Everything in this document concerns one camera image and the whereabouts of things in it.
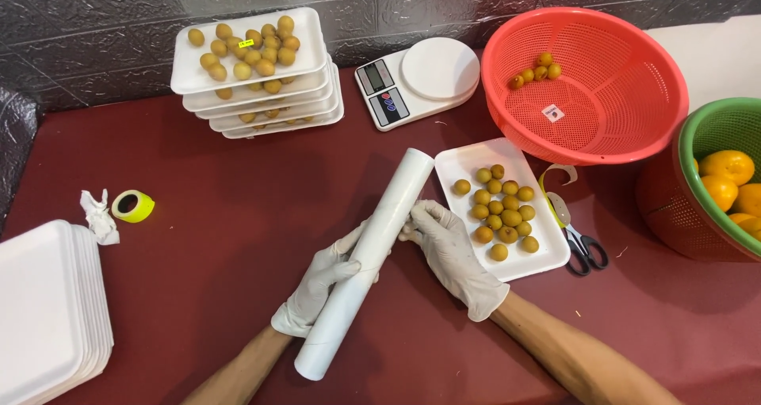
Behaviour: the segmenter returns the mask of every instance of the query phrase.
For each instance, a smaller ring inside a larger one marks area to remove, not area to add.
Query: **red plastic basket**
[[[507,88],[549,51],[556,80]],[[640,29],[600,11],[542,8],[510,19],[483,52],[481,76],[494,122],[520,149],[563,164],[620,164],[658,153],[689,108],[677,64]],[[566,115],[550,122],[542,111]]]

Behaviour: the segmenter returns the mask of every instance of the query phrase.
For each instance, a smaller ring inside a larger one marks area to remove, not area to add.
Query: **scissors handle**
[[[604,269],[608,266],[608,254],[605,252],[603,246],[600,245],[600,243],[598,243],[594,238],[589,236],[581,236],[581,244],[587,248],[587,262],[589,265],[595,267],[596,269]],[[596,248],[597,252],[600,252],[600,258],[602,259],[601,261],[598,261],[597,258],[595,258],[595,254],[591,252],[592,247]]]
[[[576,264],[573,262],[572,257],[570,260],[568,260],[568,264],[566,264],[568,269],[570,269],[573,273],[581,276],[592,273],[591,263],[589,262],[587,255],[582,252],[581,249],[579,249],[578,245],[576,245],[576,241],[573,238],[568,239],[568,246],[571,248],[571,254],[576,256],[578,265],[581,267],[576,268]]]

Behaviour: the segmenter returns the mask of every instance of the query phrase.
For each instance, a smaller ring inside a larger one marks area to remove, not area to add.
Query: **white glove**
[[[409,213],[401,241],[420,245],[433,273],[468,307],[468,317],[481,322],[505,300],[510,286],[489,274],[476,259],[463,220],[432,200],[421,200]]]
[[[348,261],[348,255],[364,230],[365,222],[362,222],[346,237],[314,255],[296,292],[272,316],[270,323],[275,330],[290,336],[307,337],[328,300],[330,285],[352,277],[361,269],[359,262]]]

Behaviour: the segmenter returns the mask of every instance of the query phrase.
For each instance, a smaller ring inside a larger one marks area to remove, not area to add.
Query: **plastic wrap roll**
[[[361,271],[336,284],[301,346],[294,364],[303,377],[317,381],[325,376],[431,170],[433,158],[407,149],[352,252],[350,259],[362,264]]]

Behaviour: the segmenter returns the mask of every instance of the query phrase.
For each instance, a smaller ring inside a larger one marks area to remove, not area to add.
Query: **digital kitchen scale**
[[[460,41],[429,38],[357,68],[354,77],[375,127],[388,132],[470,99],[480,63]]]

